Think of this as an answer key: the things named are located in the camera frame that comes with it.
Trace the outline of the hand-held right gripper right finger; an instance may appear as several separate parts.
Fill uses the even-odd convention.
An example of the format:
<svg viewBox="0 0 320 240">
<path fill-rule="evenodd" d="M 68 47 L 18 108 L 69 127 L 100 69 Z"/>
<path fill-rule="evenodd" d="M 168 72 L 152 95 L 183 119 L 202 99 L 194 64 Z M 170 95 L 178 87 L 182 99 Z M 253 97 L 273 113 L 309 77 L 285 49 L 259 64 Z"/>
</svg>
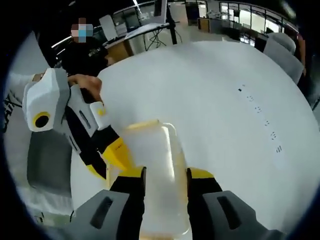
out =
<svg viewBox="0 0 320 240">
<path fill-rule="evenodd" d="M 194 240 L 275 240 L 276 230 L 257 221 L 255 210 L 233 192 L 223 191 L 208 171 L 189 167 L 187 212 Z"/>
</svg>

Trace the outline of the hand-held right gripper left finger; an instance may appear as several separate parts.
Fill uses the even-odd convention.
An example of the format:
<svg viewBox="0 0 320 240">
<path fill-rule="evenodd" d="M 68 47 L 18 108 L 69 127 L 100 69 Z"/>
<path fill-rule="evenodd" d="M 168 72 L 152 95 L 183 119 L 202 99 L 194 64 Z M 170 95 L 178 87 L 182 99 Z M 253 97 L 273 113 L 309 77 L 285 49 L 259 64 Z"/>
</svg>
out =
<svg viewBox="0 0 320 240">
<path fill-rule="evenodd" d="M 76 212 L 75 240 L 138 240 L 145 211 L 145 166 L 122 172 Z"/>
</svg>

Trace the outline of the person's left hand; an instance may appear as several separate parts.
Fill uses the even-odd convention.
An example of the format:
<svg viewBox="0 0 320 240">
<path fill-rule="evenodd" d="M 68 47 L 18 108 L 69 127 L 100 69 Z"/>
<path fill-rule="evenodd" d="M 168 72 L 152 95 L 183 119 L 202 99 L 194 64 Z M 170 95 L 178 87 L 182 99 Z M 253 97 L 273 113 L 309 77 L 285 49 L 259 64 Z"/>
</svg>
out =
<svg viewBox="0 0 320 240">
<path fill-rule="evenodd" d="M 102 81 L 95 76 L 75 74 L 67 78 L 71 85 L 79 85 L 80 88 L 87 89 L 96 101 L 102 102 L 101 89 Z"/>
</svg>

